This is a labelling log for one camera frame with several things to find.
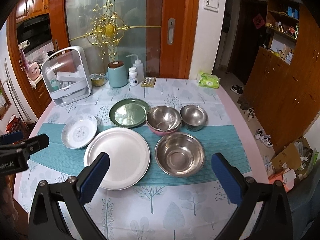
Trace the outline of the patterned white deep plate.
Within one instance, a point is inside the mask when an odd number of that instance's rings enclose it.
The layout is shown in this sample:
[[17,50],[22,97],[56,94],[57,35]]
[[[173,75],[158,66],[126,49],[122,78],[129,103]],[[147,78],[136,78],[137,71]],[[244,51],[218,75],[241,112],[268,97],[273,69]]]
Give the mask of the patterned white deep plate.
[[62,129],[61,141],[66,148],[80,149],[87,146],[95,137],[98,122],[91,114],[77,115]]

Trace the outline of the large white plate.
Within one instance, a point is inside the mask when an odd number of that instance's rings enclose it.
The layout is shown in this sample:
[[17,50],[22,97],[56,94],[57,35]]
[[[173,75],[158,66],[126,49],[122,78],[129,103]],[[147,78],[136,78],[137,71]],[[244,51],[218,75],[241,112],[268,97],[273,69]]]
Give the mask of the large white plate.
[[101,152],[110,157],[110,167],[100,184],[106,190],[124,190],[138,183],[146,174],[151,159],[146,140],[127,128],[100,132],[87,146],[84,165],[91,165]]

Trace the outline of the green plate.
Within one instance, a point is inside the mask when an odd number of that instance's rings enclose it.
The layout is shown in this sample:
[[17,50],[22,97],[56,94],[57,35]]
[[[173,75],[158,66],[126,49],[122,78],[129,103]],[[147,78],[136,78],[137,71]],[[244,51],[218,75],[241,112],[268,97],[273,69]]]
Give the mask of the green plate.
[[146,122],[150,106],[140,99],[123,99],[115,103],[109,111],[112,124],[123,128],[134,128]]

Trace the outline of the large steel bowl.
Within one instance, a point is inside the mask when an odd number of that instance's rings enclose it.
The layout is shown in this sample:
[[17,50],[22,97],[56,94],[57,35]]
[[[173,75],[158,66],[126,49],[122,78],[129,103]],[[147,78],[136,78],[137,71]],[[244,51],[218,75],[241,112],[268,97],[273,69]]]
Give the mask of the large steel bowl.
[[205,152],[198,139],[176,132],[163,136],[157,142],[155,159],[164,173],[185,178],[196,174],[204,166]]

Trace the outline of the pink steel bowl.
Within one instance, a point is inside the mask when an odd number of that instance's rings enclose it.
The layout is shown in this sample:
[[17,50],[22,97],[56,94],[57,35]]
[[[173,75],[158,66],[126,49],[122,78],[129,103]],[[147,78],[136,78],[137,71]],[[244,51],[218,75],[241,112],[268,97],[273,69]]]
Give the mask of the pink steel bowl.
[[180,113],[172,107],[156,106],[148,111],[146,123],[153,133],[164,136],[179,130],[182,117]]

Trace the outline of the small green steel bowl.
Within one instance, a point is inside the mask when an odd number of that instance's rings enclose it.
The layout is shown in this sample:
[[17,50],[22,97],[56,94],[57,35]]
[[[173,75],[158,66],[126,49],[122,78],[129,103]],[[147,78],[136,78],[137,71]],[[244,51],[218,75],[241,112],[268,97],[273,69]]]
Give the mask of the small green steel bowl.
[[208,115],[200,106],[183,106],[180,110],[180,115],[183,126],[189,131],[199,131],[203,129],[208,122]]

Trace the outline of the cardboard box with clutter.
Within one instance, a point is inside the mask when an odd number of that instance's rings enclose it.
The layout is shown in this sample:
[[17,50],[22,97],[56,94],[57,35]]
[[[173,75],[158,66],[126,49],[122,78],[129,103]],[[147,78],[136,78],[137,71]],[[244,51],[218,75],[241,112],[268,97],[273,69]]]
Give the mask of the cardboard box with clutter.
[[280,181],[289,192],[300,181],[304,180],[315,168],[319,160],[319,151],[311,148],[307,139],[302,137],[287,146],[269,163],[268,182]]

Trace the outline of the white clear storage box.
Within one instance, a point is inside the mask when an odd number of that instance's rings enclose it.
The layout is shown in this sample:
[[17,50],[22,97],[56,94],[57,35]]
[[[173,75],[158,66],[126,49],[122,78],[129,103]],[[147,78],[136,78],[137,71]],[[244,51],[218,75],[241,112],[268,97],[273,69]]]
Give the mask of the white clear storage box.
[[44,84],[52,101],[62,107],[90,96],[92,81],[80,46],[71,46],[50,55],[41,66]]

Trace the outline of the small glass jar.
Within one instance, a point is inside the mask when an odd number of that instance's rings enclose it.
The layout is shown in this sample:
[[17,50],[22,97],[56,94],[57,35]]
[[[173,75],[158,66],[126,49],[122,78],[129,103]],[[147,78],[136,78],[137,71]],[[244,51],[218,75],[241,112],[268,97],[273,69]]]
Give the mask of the small glass jar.
[[95,87],[101,87],[106,83],[105,74],[91,74],[90,78],[92,85]]

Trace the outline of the tree print tablecloth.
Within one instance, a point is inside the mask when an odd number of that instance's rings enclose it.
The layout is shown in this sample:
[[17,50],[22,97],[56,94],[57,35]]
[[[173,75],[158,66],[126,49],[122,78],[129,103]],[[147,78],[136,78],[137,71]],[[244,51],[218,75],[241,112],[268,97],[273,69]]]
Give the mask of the tree print tablecloth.
[[202,107],[208,114],[206,126],[192,132],[203,146],[206,159],[203,168],[188,178],[164,173],[155,158],[159,136],[148,126],[135,128],[150,151],[147,172],[135,185],[113,191],[100,188],[86,209],[108,239],[214,239],[235,210],[212,171],[210,161],[220,152],[243,174],[252,173],[247,155],[226,111],[221,89],[203,88],[190,80],[159,79],[153,88],[125,86],[95,88],[91,96],[64,107],[53,107],[40,119],[40,133],[49,136],[49,146],[31,157],[29,169],[18,176],[15,197],[27,211],[39,181],[60,183],[77,175],[86,165],[84,149],[71,150],[61,140],[67,122],[76,116],[91,114],[98,122],[98,131],[106,132],[107,152],[128,143],[137,151],[134,138],[111,132],[111,108],[121,100],[140,99],[151,107],[169,106],[181,109],[186,105]]

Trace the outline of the teal canister brown lid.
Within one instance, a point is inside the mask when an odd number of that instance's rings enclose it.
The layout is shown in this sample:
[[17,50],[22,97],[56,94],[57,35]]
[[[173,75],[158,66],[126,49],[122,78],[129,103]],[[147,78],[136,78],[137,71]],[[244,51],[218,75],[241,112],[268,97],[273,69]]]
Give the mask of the teal canister brown lid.
[[112,88],[121,88],[128,83],[127,72],[123,61],[110,62],[106,76]]

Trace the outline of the white pill bottle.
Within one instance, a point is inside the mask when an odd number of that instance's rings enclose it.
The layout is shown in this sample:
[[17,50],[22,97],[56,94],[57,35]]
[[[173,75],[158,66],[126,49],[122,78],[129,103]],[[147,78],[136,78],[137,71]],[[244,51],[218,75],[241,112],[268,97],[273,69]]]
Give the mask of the white pill bottle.
[[139,84],[136,67],[129,68],[129,83],[131,86],[137,86]]

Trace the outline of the wooden cabinet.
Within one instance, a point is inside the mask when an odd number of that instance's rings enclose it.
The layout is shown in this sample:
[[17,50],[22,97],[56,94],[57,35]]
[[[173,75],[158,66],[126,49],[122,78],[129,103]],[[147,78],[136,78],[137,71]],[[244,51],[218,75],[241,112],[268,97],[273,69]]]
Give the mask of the wooden cabinet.
[[268,0],[265,26],[293,47],[259,48],[243,96],[279,153],[319,113],[319,25],[301,3]]

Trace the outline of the gold blister pack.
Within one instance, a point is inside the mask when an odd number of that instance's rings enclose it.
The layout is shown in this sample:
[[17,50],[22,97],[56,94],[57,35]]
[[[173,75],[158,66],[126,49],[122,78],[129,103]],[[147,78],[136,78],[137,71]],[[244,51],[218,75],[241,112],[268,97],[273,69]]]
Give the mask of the gold blister pack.
[[141,87],[150,87],[153,88],[156,83],[156,77],[148,77],[146,76],[141,83]]

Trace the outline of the clear squeeze bottle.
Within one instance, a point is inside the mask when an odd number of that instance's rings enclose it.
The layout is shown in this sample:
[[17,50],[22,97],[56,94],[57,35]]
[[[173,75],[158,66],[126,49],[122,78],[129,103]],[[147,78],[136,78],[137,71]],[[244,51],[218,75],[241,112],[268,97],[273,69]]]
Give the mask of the clear squeeze bottle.
[[137,54],[130,54],[130,55],[127,55],[126,57],[135,57],[135,62],[132,66],[136,67],[137,75],[138,75],[138,83],[141,83],[144,79],[144,76],[145,76],[144,64],[139,59]]

